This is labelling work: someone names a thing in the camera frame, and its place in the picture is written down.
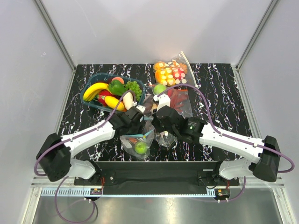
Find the plastic basket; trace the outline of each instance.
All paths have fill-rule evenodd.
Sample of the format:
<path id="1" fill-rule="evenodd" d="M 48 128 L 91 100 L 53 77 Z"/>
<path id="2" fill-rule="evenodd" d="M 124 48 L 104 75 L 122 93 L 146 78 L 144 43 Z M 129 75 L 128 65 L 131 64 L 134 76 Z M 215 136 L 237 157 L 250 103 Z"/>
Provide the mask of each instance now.
<path id="1" fill-rule="evenodd" d="M 107 74 L 107 73 L 102 73 L 102 72 L 101 73 L 97 73 L 97 74 L 95 74 L 95 75 L 93 75 L 93 76 L 91 76 L 89 78 L 88 82 L 86 83 L 86 86 L 84 87 L 84 89 L 81 91 L 81 94 L 80 94 L 80 99 L 81 99 L 82 103 L 85 104 L 85 105 L 87 105 L 87 106 L 91 106 L 91 107 L 97 108 L 99 110 L 111 112 L 112 108 L 110 108 L 110 107 L 104 107 L 97 100 L 92 100 L 92 101 L 85 101 L 85 100 L 83 100 L 83 95 L 84 95 L 85 91 L 87 90 L 87 88 L 90 87 L 91 85 L 93 85 L 95 83 L 108 83 L 109 79 L 114 78 L 114 77 L 121 77 L 125 81 L 125 84 L 128 81 L 130 81 L 130 82 L 136 81 L 140 85 L 140 89 L 142 90 L 142 95 L 140 97 L 138 105 L 142 104 L 142 102 L 144 100 L 144 97 L 145 97 L 145 86 L 144 86 L 144 84 L 141 81 L 133 79 L 133 78 L 123 77 L 123 76 L 116 76 L 116 75 L 113 75 L 113 74 Z"/>

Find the plastic bag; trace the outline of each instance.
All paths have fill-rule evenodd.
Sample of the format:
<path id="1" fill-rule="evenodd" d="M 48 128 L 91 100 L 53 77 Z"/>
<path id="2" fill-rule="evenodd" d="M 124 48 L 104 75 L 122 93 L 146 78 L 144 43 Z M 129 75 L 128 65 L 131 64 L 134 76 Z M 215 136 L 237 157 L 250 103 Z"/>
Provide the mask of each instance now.
<path id="1" fill-rule="evenodd" d="M 151 124 L 153 118 L 145 117 L 145 125 L 142 134 L 123 135 L 120 137 L 124 150 L 137 159 L 144 159 L 150 154 L 150 145 L 154 140 L 154 126 Z"/>
<path id="2" fill-rule="evenodd" d="M 154 105 L 154 96 L 152 94 L 147 94 L 142 103 L 142 106 L 145 107 L 143 114 L 145 116 L 150 116 L 153 114 L 153 105 Z"/>
<path id="3" fill-rule="evenodd" d="M 167 86 L 188 83 L 198 87 L 191 66 L 182 51 L 172 58 L 171 62 L 155 63 L 154 71 L 157 83 Z"/>
<path id="4" fill-rule="evenodd" d="M 161 133 L 156 133 L 155 140 L 158 142 L 160 146 L 164 146 L 168 148 L 173 145 L 173 143 L 177 140 L 177 138 L 174 135 L 165 131 Z"/>
<path id="5" fill-rule="evenodd" d="M 154 84 L 150 86 L 154 95 L 161 93 L 160 90 L 157 91 L 157 89 L 155 88 L 157 85 L 159 84 Z M 167 91 L 167 95 L 170 98 L 170 108 L 175 109 L 184 118 L 193 117 L 188 90 L 169 89 Z"/>

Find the white wall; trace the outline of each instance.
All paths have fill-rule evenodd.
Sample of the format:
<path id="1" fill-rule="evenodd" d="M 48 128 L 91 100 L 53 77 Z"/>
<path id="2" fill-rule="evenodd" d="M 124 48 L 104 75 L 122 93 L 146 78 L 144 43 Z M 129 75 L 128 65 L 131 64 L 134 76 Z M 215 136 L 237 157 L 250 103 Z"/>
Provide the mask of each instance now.
<path id="1" fill-rule="evenodd" d="M 282 153 L 299 166 L 299 1 L 279 2 L 241 73 L 263 137 L 277 138 Z M 280 169 L 289 168 L 281 160 Z M 283 181 L 299 221 L 299 169 Z"/>
<path id="2" fill-rule="evenodd" d="M 0 1 L 0 223 L 20 223 L 71 70 L 32 0 Z"/>
<path id="3" fill-rule="evenodd" d="M 237 63 L 270 0 L 43 0 L 75 63 Z"/>

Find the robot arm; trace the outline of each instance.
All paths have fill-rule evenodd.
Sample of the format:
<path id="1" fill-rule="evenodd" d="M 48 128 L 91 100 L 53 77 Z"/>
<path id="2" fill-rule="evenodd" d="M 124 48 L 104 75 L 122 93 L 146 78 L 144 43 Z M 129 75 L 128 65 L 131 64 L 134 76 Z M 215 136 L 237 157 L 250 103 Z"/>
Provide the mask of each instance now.
<path id="1" fill-rule="evenodd" d="M 36 159 L 48 148 L 63 141 L 64 144 L 46 154 L 40 161 L 49 180 L 55 182 L 67 175 L 81 177 L 90 184 L 95 184 L 101 177 L 100 168 L 93 161 L 81 161 L 73 157 L 99 142 L 125 134 L 136 134 L 142 126 L 144 109 L 142 106 L 133 106 L 127 112 L 114 114 L 100 128 L 98 127 L 105 121 L 62 137 L 53 133 L 47 137 Z"/>
<path id="2" fill-rule="evenodd" d="M 265 145 L 280 152 L 275 138 L 270 136 L 264 140 L 249 138 L 217 128 L 220 131 L 219 134 L 212 128 L 211 124 L 204 123 L 200 118 L 183 118 L 176 110 L 169 107 L 170 98 L 167 95 L 155 96 L 154 100 L 159 101 L 156 117 L 162 127 L 179 140 L 218 147 L 243 157 L 235 161 L 219 161 L 212 173 L 212 178 L 216 183 L 217 178 L 231 180 L 235 177 L 248 175 L 254 175 L 268 182 L 276 181 L 280 156 L 256 147 L 257 145 Z M 224 137 L 223 134 L 249 141 L 253 143 L 253 146 Z"/>

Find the green bell pepper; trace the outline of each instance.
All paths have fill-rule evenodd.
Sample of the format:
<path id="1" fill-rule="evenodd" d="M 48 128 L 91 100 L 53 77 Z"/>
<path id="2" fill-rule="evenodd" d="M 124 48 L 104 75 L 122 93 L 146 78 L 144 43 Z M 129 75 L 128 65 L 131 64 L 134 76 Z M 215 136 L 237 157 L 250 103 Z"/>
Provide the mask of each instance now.
<path id="1" fill-rule="evenodd" d="M 125 86 L 118 80 L 113 80 L 110 84 L 109 84 L 109 90 L 112 94 L 116 95 L 116 96 L 122 96 L 125 91 L 126 88 Z"/>

